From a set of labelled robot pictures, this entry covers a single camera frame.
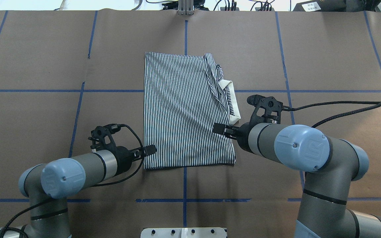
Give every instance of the blue joint cap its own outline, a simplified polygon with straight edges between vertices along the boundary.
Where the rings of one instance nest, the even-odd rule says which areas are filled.
[[[274,152],[278,160],[289,168],[315,172],[327,162],[330,144],[316,128],[291,125],[277,134]]]
[[[311,229],[296,220],[295,235],[293,238],[321,238],[315,234]]]
[[[355,153],[358,156],[358,163],[360,167],[358,168],[358,173],[351,181],[357,181],[358,179],[361,179],[368,171],[369,168],[369,159],[367,153],[359,146],[354,145],[347,140],[343,140],[344,142],[348,143],[354,150]]]
[[[42,188],[54,199],[75,195],[83,188],[85,180],[85,169],[72,158],[52,161],[41,174]]]
[[[27,178],[27,176],[29,175],[29,173],[30,173],[34,168],[38,167],[39,165],[42,165],[42,164],[35,165],[35,166],[33,166],[32,168],[27,169],[26,171],[24,171],[24,172],[20,175],[20,178],[19,178],[19,190],[20,190],[20,193],[23,194],[23,196],[25,196],[25,197],[29,197],[28,194],[26,193],[26,190],[24,189],[24,183],[26,182],[26,178]]]

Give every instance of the white bracket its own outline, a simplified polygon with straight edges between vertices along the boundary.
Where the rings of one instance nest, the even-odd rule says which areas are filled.
[[[141,238],[227,238],[227,229],[220,227],[145,228]]]
[[[193,15],[193,0],[179,0],[178,15]]]

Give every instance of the paper tag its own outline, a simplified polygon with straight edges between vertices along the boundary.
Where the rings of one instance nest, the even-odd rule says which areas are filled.
[[[317,2],[313,3],[305,3],[301,5],[306,12],[313,12],[313,11],[318,11],[321,10],[319,4]]]

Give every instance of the striped shirt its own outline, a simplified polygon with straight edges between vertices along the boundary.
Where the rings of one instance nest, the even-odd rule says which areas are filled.
[[[234,164],[232,141],[212,129],[239,118],[233,84],[211,54],[145,54],[144,142],[157,153],[144,169]]]

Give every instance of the garment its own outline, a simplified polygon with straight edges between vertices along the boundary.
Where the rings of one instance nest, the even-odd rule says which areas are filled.
[[[144,169],[234,164],[231,139],[212,130],[215,122],[236,123],[239,109],[210,53],[146,53],[144,87],[144,143],[157,147]]]

